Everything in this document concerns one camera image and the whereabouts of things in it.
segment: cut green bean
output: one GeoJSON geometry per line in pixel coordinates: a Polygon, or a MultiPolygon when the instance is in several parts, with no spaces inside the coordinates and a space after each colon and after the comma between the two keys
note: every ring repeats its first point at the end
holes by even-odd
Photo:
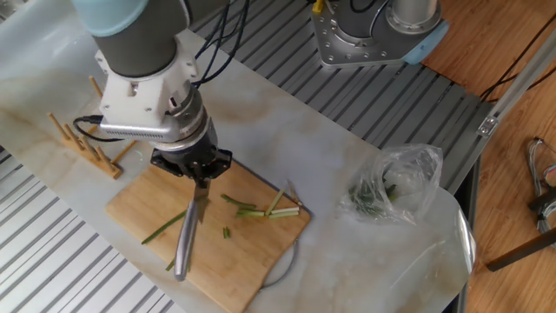
{"type": "Polygon", "coordinates": [[[168,264],[168,266],[166,267],[166,271],[172,270],[172,268],[174,267],[174,263],[175,263],[175,258],[173,258],[172,262],[170,262],[170,264],[168,264]]]}
{"type": "Polygon", "coordinates": [[[281,217],[286,217],[286,216],[297,216],[299,215],[298,211],[294,211],[294,212],[284,212],[284,213],[278,213],[278,214],[273,214],[271,216],[269,216],[269,219],[275,219],[275,218],[281,218],[281,217]]]}
{"type": "Polygon", "coordinates": [[[255,216],[259,216],[261,213],[264,216],[264,212],[262,211],[257,211],[257,210],[246,210],[246,209],[239,209],[237,211],[237,213],[247,213],[247,214],[251,214],[251,213],[255,213],[255,216]]]}
{"type": "Polygon", "coordinates": [[[238,211],[237,213],[235,213],[235,217],[246,217],[246,216],[264,216],[264,212],[261,211],[251,211],[251,210],[244,210],[244,211],[238,211]]]}
{"type": "Polygon", "coordinates": [[[280,192],[278,192],[278,195],[276,195],[275,199],[272,201],[270,206],[268,206],[268,210],[264,213],[264,215],[266,215],[266,216],[270,215],[270,212],[272,212],[272,210],[275,209],[276,204],[278,204],[278,201],[280,201],[280,198],[284,195],[284,191],[286,191],[286,190],[282,189],[282,190],[280,190],[280,192]]]}
{"type": "Polygon", "coordinates": [[[272,214],[279,214],[279,213],[285,213],[285,212],[299,212],[299,207],[272,210],[272,212],[270,212],[270,214],[272,215],[272,214]]]}
{"type": "Polygon", "coordinates": [[[147,239],[143,240],[141,242],[141,244],[146,244],[149,243],[151,240],[155,239],[158,235],[160,235],[163,231],[165,231],[168,227],[170,227],[173,223],[179,221],[180,219],[182,219],[185,216],[185,212],[187,210],[183,211],[182,213],[174,216],[174,218],[172,218],[171,220],[169,220],[167,223],[165,223],[161,228],[159,228],[158,230],[156,230],[154,233],[152,233],[152,235],[148,236],[147,239]]]}
{"type": "Polygon", "coordinates": [[[229,228],[228,227],[224,227],[222,229],[222,232],[224,233],[224,239],[228,239],[229,238],[229,228]]]}
{"type": "Polygon", "coordinates": [[[254,204],[239,202],[239,201],[237,201],[235,199],[232,199],[231,197],[229,197],[225,194],[221,194],[220,196],[222,197],[222,199],[226,200],[226,202],[237,205],[238,207],[240,207],[242,209],[254,210],[257,207],[254,204]]]}

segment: cutting board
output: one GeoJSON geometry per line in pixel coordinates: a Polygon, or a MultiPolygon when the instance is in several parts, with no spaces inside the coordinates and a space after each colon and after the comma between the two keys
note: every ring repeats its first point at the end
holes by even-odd
{"type": "MultiPolygon", "coordinates": [[[[137,240],[142,241],[172,217],[187,209],[195,183],[150,165],[106,207],[107,214],[137,240]]],[[[253,300],[265,277],[293,244],[310,220],[299,216],[270,220],[266,217],[235,218],[237,208],[224,201],[226,194],[266,210],[277,190],[233,163],[212,181],[203,224],[197,226],[187,280],[229,313],[241,313],[253,300]],[[224,239],[222,229],[230,229],[224,239]]],[[[277,209],[297,206],[285,196],[277,209]]],[[[182,221],[167,228],[147,244],[166,263],[174,258],[182,221]]]]}

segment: black cable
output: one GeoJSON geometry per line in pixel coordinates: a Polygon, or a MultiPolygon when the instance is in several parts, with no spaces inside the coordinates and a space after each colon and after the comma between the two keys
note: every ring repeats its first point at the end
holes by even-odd
{"type": "Polygon", "coordinates": [[[349,7],[351,8],[351,10],[354,13],[364,13],[364,12],[367,12],[369,9],[371,9],[375,2],[376,2],[376,0],[372,0],[371,3],[368,6],[366,6],[365,8],[356,9],[355,5],[354,5],[354,0],[349,0],[349,7]]]}
{"type": "Polygon", "coordinates": [[[234,44],[234,48],[230,51],[230,53],[228,54],[228,60],[226,60],[226,62],[221,66],[220,69],[218,69],[214,74],[212,74],[210,77],[207,77],[205,79],[202,79],[198,82],[195,82],[196,86],[200,86],[201,84],[204,83],[208,83],[211,80],[213,80],[215,77],[217,77],[218,75],[220,75],[225,69],[226,67],[228,67],[228,65],[232,62],[232,59],[235,56],[235,53],[239,50],[240,48],[240,43],[242,41],[242,35],[243,35],[243,30],[245,29],[245,24],[247,23],[247,15],[248,15],[248,11],[249,11],[249,0],[245,0],[245,4],[243,5],[243,15],[242,15],[242,23],[240,24],[240,29],[237,33],[237,38],[235,39],[235,44],[234,44]]]}
{"type": "Polygon", "coordinates": [[[205,78],[207,78],[207,75],[209,74],[210,69],[212,68],[212,64],[216,60],[216,55],[218,54],[218,50],[220,49],[220,46],[222,45],[222,38],[224,37],[224,31],[225,31],[225,28],[226,28],[226,21],[228,19],[228,10],[229,10],[229,5],[226,5],[226,7],[224,8],[224,12],[222,13],[222,21],[224,21],[224,23],[222,24],[222,27],[220,28],[220,35],[218,36],[218,41],[216,42],[216,48],[215,48],[215,51],[212,54],[212,57],[210,58],[210,62],[208,63],[208,66],[207,66],[207,69],[205,70],[205,73],[202,75],[201,81],[203,81],[203,80],[205,80],[205,78]]]}
{"type": "MultiPolygon", "coordinates": [[[[531,86],[529,86],[529,88],[527,88],[527,90],[531,90],[535,87],[537,87],[540,83],[542,83],[543,81],[545,81],[548,77],[550,77],[552,74],[554,74],[554,72],[556,72],[556,66],[554,66],[553,69],[551,69],[548,73],[546,73],[543,77],[539,78],[539,80],[537,80],[536,82],[532,83],[531,86]]],[[[486,100],[487,102],[497,102],[498,100],[500,100],[499,98],[496,99],[490,99],[490,100],[486,100]]]]}
{"type": "Polygon", "coordinates": [[[556,20],[556,14],[554,14],[545,24],[544,26],[537,32],[537,34],[533,37],[533,39],[529,42],[529,44],[523,49],[523,51],[521,51],[521,54],[515,59],[515,61],[513,61],[512,65],[510,65],[510,67],[506,70],[506,72],[504,72],[504,74],[499,78],[498,82],[496,82],[495,84],[493,84],[492,86],[488,87],[482,94],[481,94],[481,102],[486,101],[486,99],[488,98],[488,96],[490,96],[493,91],[500,85],[504,84],[504,83],[508,83],[511,82],[513,79],[515,79],[515,77],[517,77],[517,75],[514,75],[512,77],[509,77],[508,79],[504,80],[504,77],[506,77],[506,75],[508,75],[510,73],[510,71],[513,70],[513,68],[518,64],[518,62],[523,58],[523,56],[531,49],[531,47],[533,46],[533,44],[537,41],[537,39],[539,39],[540,35],[542,35],[543,32],[545,32],[545,30],[548,28],[548,26],[550,26],[551,23],[554,22],[554,20],[556,20]]]}
{"type": "Polygon", "coordinates": [[[212,40],[212,38],[215,36],[216,32],[220,29],[220,24],[223,22],[224,26],[226,27],[226,19],[224,18],[224,14],[228,15],[228,10],[229,10],[229,5],[227,4],[224,9],[222,9],[222,14],[220,15],[220,18],[218,19],[218,23],[215,25],[215,27],[212,29],[212,31],[210,32],[210,34],[205,38],[205,43],[202,45],[202,47],[199,49],[199,51],[197,52],[197,54],[195,55],[195,59],[199,58],[201,56],[201,54],[209,47],[210,41],[212,40]]]}
{"type": "MultiPolygon", "coordinates": [[[[237,28],[238,28],[238,26],[240,25],[240,23],[242,22],[242,16],[243,16],[243,10],[242,10],[241,15],[237,18],[237,22],[235,23],[235,26],[234,26],[234,28],[232,29],[232,31],[230,31],[226,36],[224,36],[224,37],[222,38],[222,41],[223,41],[223,40],[229,39],[230,37],[232,37],[233,35],[235,35],[235,34],[237,33],[237,28]]],[[[212,46],[213,44],[215,44],[217,41],[218,41],[218,38],[216,38],[215,40],[213,40],[213,41],[208,45],[207,49],[208,49],[210,46],[212,46]]]]}
{"type": "Polygon", "coordinates": [[[122,141],[123,139],[121,139],[121,138],[99,138],[99,137],[91,135],[90,133],[83,130],[81,127],[79,127],[79,122],[93,123],[93,124],[98,125],[98,124],[101,123],[102,120],[103,120],[103,116],[101,116],[101,115],[78,117],[75,120],[73,120],[73,127],[75,127],[76,130],[79,131],[83,136],[85,136],[87,138],[90,138],[90,139],[93,139],[93,140],[97,140],[97,142],[113,143],[113,142],[116,142],[116,141],[122,141]]]}

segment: metal slat floor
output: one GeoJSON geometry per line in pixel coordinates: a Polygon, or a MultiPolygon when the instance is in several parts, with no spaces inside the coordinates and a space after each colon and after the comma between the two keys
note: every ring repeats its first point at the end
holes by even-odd
{"type": "MultiPolygon", "coordinates": [[[[321,64],[305,0],[252,0],[235,59],[356,136],[384,148],[429,143],[442,148],[441,185],[454,193],[483,150],[475,131],[492,108],[422,65],[329,69],[321,64]]],[[[232,4],[226,33],[242,2],[232,4]]],[[[219,13],[191,28],[206,37],[219,13]]],[[[236,37],[224,41],[230,52],[236,37]]]]}
{"type": "Polygon", "coordinates": [[[0,312],[183,310],[0,148],[0,312]]]}

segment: wooden floor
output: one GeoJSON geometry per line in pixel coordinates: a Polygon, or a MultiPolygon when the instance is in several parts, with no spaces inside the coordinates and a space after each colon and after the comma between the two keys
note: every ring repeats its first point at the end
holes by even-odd
{"type": "MultiPolygon", "coordinates": [[[[498,79],[556,12],[553,0],[441,3],[451,29],[425,64],[475,94],[498,79]]],[[[532,52],[553,29],[554,25],[532,52]]],[[[517,70],[532,55],[529,53],[517,70]]],[[[539,234],[534,215],[526,206],[534,199],[534,190],[525,147],[534,136],[556,144],[555,125],[556,75],[526,93],[487,145],[475,224],[475,236],[486,260],[539,234]]],[[[542,157],[545,163],[556,163],[555,155],[545,153],[542,157]]],[[[556,250],[547,248],[496,273],[476,270],[470,282],[467,312],[556,312],[556,250]]]]}

